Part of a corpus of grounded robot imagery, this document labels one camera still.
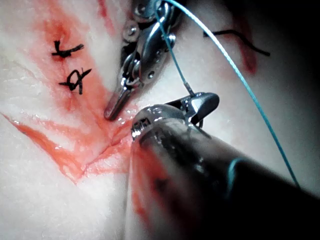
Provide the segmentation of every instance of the metal jaw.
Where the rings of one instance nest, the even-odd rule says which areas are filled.
[[[117,117],[133,92],[155,81],[163,67],[168,49],[152,10],[154,2],[155,0],[133,1],[132,12],[135,20],[127,21],[124,26],[117,87],[104,112],[108,120]],[[164,1],[159,1],[157,10],[173,47],[176,36],[169,31],[176,24],[177,10]]]
[[[148,106],[137,113],[132,122],[131,135],[135,140],[148,126],[164,119],[180,119],[196,125],[219,105],[219,96],[211,92],[197,92],[166,104]]]

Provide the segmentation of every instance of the skin surface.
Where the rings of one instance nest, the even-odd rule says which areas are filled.
[[[1,2],[1,239],[148,238],[128,194],[131,119],[147,105],[187,92],[168,57],[157,81],[135,95],[115,122],[103,118],[116,86],[130,4]],[[218,37],[269,117],[301,187],[320,196],[319,97],[310,49],[286,21],[262,11],[263,4],[244,6],[237,11],[209,0],[187,5],[213,31],[236,29],[271,53],[253,52],[232,35]],[[186,17],[176,37],[174,53],[193,90],[220,97],[203,129],[291,181],[258,110],[218,48]],[[79,44],[84,49],[71,57],[52,56],[57,40],[61,50]],[[58,84],[81,68],[92,69],[82,80],[82,95]]]

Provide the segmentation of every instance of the pale skin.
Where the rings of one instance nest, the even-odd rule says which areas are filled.
[[[130,148],[130,138],[125,138],[130,131],[124,129],[120,140],[114,132],[123,129],[122,123],[128,123],[139,109],[181,98],[187,91],[168,57],[156,82],[126,106],[130,112],[115,123],[104,123],[131,2],[106,0],[109,20],[103,17],[101,1],[50,4],[8,0],[0,7],[0,238],[146,238],[143,224],[134,230],[125,228],[125,221],[139,221],[134,211],[125,212],[129,162],[123,152]],[[233,28],[232,14],[222,2],[195,1],[187,6],[212,30]],[[313,69],[303,50],[274,22],[250,7],[244,16],[254,44],[271,52],[271,57],[254,53],[256,67],[248,71],[236,38],[218,39],[268,115],[301,187],[320,196],[319,98]],[[71,29],[69,33],[64,25]],[[193,90],[220,97],[219,107],[205,119],[203,129],[292,181],[253,101],[218,48],[186,17],[176,36],[174,53]],[[61,40],[62,50],[78,44],[84,44],[84,49],[58,59],[51,56],[56,40]],[[92,69],[82,80],[83,95],[78,88],[70,92],[58,84],[74,69],[82,73],[81,68]],[[95,87],[97,79],[101,85]],[[106,89],[102,103],[94,98],[97,92],[93,96],[89,92],[101,88]],[[35,137],[29,128],[19,128],[22,125],[42,135]],[[64,155],[50,151],[44,137],[75,156],[80,171],[71,173],[71,165],[58,163]],[[91,165],[93,160],[113,143],[119,148],[97,160],[102,168],[98,171],[99,166]],[[68,156],[64,158],[70,164]]]

